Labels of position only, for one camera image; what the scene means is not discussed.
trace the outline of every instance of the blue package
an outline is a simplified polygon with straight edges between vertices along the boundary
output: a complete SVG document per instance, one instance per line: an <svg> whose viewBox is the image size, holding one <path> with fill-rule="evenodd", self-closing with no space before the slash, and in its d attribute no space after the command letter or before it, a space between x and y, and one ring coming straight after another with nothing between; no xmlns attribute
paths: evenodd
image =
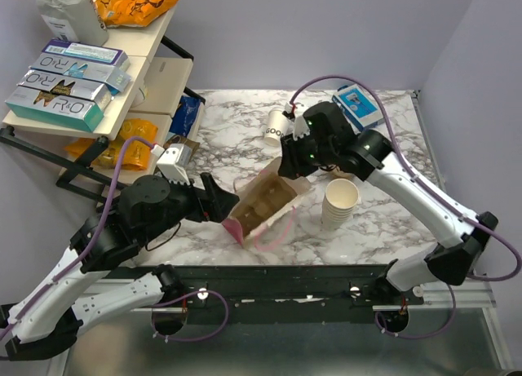
<svg viewBox="0 0 522 376"><path fill-rule="evenodd" d="M384 122L383 115L377 106L370 101L358 85L340 87L332 100L359 131L376 127Z"/></svg>
<svg viewBox="0 0 522 376"><path fill-rule="evenodd" d="M192 125L196 121L197 111L201 101L194 97L181 96L181 104L174 114L170 124L169 133L187 137Z"/></svg>

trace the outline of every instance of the orange snack bag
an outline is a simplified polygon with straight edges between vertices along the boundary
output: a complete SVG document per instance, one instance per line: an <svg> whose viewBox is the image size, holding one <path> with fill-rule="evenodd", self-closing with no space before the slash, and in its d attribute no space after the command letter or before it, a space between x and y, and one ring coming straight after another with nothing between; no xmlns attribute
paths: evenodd
<svg viewBox="0 0 522 376"><path fill-rule="evenodd" d="M117 158L120 155L122 146L127 139L133 135L138 135L153 143L156 138L157 127L149 121L141 119L128 119L123 122L122 128L117 133L114 141L108 144L105 149L92 163L105 169L112 169L116 166ZM73 157L80 156L91 146L94 140L90 138L80 138L65 147ZM150 158L150 150L141 142L135 141L129 145L123 157L122 169L124 170L146 170L148 159Z"/></svg>
<svg viewBox="0 0 522 376"><path fill-rule="evenodd" d="M178 0L92 0L108 27L146 27L171 9Z"/></svg>

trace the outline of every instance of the white cup with logo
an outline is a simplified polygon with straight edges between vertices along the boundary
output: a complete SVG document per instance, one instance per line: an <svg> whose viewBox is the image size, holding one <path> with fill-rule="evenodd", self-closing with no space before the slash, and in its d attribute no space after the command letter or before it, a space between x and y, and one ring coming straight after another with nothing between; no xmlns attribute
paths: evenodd
<svg viewBox="0 0 522 376"><path fill-rule="evenodd" d="M280 109L273 109L268 114L268 123L263 140L271 146L279 146L281 137L285 136L290 126L290 119L283 115Z"/></svg>

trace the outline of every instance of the white paper cup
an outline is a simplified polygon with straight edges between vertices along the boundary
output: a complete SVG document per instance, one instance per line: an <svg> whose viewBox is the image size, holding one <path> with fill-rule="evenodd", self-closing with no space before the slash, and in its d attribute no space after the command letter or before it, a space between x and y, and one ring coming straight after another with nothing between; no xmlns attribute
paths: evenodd
<svg viewBox="0 0 522 376"><path fill-rule="evenodd" d="M288 131L290 119L279 109L273 109L268 114L267 128L264 131L264 142L271 146L279 146L281 137Z"/></svg>
<svg viewBox="0 0 522 376"><path fill-rule="evenodd" d="M353 214L359 202L357 186L347 179L336 179L326 187L321 222L323 228L339 228Z"/></svg>

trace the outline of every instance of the stacked paper cups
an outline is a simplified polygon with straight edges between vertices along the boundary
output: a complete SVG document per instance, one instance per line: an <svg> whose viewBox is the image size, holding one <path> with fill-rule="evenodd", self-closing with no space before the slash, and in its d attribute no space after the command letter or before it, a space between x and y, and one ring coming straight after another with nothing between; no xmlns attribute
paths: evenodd
<svg viewBox="0 0 522 376"><path fill-rule="evenodd" d="M321 222L326 230L339 228L352 215L359 201L357 186L347 179L336 179L326 187Z"/></svg>

